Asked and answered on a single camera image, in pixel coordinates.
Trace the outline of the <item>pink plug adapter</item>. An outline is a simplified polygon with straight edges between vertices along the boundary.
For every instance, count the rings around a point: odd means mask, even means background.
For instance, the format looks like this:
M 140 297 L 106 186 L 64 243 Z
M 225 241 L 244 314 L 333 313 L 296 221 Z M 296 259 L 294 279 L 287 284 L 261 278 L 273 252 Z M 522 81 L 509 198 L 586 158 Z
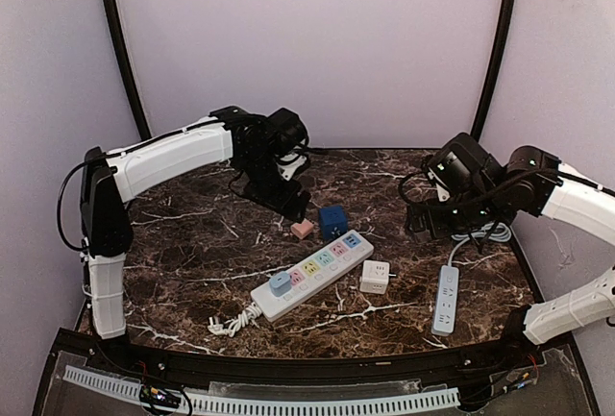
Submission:
M 301 223 L 294 223 L 290 227 L 291 233 L 301 240 L 309 236 L 313 230 L 313 223 L 307 219 L 304 219 Z

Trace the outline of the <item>white multicolour power strip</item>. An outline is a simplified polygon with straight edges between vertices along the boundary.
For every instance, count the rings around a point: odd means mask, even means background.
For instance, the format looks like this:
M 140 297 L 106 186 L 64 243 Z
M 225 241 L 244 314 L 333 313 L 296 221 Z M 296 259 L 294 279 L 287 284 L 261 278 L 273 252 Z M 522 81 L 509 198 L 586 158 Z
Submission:
M 373 253 L 373 244 L 357 231 L 350 230 L 282 270 L 290 275 L 290 291 L 276 298 L 265 282 L 251 291 L 251 299 L 262 315 L 274 322 L 352 271 Z

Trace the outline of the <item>light blue plug adapter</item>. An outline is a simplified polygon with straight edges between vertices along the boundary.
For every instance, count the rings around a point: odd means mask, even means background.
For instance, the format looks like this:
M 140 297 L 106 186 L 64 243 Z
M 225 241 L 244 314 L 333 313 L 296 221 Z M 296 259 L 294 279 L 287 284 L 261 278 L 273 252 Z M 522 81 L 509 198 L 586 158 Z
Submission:
M 268 286 L 272 295 L 279 298 L 292 289 L 290 275 L 281 271 L 269 279 Z

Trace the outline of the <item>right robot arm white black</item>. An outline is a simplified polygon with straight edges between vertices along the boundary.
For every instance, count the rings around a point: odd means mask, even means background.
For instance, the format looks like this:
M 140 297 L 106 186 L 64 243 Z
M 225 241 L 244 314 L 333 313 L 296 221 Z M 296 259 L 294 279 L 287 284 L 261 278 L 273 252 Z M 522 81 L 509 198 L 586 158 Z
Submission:
M 471 236 L 481 227 L 509 225 L 519 212 L 547 217 L 614 241 L 614 192 L 584 176 L 557 156 L 533 146 L 517 148 L 500 164 L 477 142 L 461 135 L 422 164 L 421 172 L 437 195 L 406 203 L 406 230 L 432 239 L 455 233 Z M 554 300 L 522 306 L 508 316 L 503 336 L 538 346 L 614 315 L 614 271 Z

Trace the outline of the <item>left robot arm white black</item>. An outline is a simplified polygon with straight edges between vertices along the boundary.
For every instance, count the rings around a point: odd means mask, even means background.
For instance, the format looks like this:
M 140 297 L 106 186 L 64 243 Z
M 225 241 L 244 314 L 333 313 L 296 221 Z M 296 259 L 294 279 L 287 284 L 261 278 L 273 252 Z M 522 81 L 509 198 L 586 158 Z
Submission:
M 90 149 L 81 185 L 81 253 L 95 333 L 109 340 L 126 332 L 123 272 L 134 238 L 127 211 L 132 200 L 158 184 L 226 161 L 247 178 L 241 198 L 300 222 L 310 195 L 296 177 L 310 165 L 308 151 L 308 129 L 297 113 L 281 108 L 261 115 L 236 106 L 133 146 Z

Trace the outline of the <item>dark blue cube socket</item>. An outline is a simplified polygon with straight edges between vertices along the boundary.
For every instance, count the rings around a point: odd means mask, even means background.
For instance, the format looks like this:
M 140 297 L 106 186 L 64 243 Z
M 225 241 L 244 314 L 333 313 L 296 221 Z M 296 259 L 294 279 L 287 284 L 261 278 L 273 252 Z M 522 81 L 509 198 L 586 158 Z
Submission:
M 342 206 L 318 209 L 318 223 L 323 240 L 335 240 L 348 231 L 348 219 Z

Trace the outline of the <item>white cube socket adapter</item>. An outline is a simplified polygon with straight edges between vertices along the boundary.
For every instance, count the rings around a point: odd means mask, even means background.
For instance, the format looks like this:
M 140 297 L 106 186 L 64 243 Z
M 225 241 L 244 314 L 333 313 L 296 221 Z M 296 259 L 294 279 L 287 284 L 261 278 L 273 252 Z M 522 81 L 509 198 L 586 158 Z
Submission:
M 393 277 L 389 262 L 366 259 L 362 263 L 359 291 L 362 293 L 384 294 Z

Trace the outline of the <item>black front table rail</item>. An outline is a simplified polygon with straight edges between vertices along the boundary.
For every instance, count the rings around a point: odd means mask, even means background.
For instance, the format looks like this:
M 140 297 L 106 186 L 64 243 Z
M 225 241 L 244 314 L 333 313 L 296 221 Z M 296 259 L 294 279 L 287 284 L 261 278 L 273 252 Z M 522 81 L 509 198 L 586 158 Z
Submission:
M 139 346 L 126 340 L 98 341 L 60 329 L 54 353 L 77 355 L 102 370 L 204 388 L 213 381 L 251 384 L 358 384 L 419 379 L 424 384 L 472 385 L 490 376 L 542 360 L 503 342 L 411 354 L 367 358 L 241 358 L 183 353 Z

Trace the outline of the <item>left black frame post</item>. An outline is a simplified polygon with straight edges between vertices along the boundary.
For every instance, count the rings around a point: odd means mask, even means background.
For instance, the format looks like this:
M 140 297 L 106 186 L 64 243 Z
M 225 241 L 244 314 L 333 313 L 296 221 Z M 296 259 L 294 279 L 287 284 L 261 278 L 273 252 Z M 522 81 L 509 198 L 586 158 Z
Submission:
M 121 23 L 118 1 L 102 0 L 102 2 L 116 64 L 127 96 L 135 127 L 139 138 L 141 140 L 148 140 L 152 137 L 152 133 L 138 92 L 135 74 Z

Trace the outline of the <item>black frame post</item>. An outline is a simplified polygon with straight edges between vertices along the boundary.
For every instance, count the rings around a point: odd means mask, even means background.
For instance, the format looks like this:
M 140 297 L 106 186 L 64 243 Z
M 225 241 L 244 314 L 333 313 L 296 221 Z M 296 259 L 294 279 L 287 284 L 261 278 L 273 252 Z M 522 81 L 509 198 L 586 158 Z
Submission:
M 474 116 L 470 136 L 480 141 L 498 82 L 515 0 L 501 0 L 489 62 Z
M 139 138 L 141 140 L 148 140 L 152 137 L 152 133 L 138 92 L 135 74 L 121 23 L 118 1 L 102 0 L 102 2 L 116 64 L 127 96 L 135 127 Z

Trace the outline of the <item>right black frame post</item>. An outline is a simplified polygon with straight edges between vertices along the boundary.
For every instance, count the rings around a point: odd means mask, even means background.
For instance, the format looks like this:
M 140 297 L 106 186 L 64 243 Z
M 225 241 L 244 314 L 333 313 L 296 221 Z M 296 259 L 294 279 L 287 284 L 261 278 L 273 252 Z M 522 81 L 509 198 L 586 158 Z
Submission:
M 498 82 L 515 0 L 501 0 L 489 62 L 474 116 L 470 136 L 480 141 Z

